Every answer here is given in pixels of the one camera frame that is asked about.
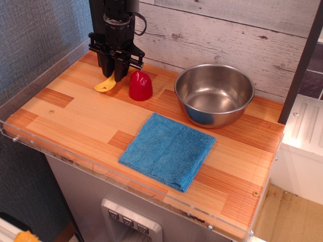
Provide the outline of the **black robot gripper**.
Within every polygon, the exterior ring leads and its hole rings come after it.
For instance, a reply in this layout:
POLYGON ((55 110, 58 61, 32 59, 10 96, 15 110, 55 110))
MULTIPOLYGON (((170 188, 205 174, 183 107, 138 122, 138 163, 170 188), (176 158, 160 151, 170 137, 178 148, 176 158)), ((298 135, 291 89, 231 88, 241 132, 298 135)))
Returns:
POLYGON ((129 66, 143 68, 144 52, 134 44, 135 21, 125 25, 105 23, 105 35, 90 33, 90 40, 102 44, 91 44, 91 49, 98 52, 98 65, 105 77, 115 73, 115 81, 121 81, 128 73, 129 66))

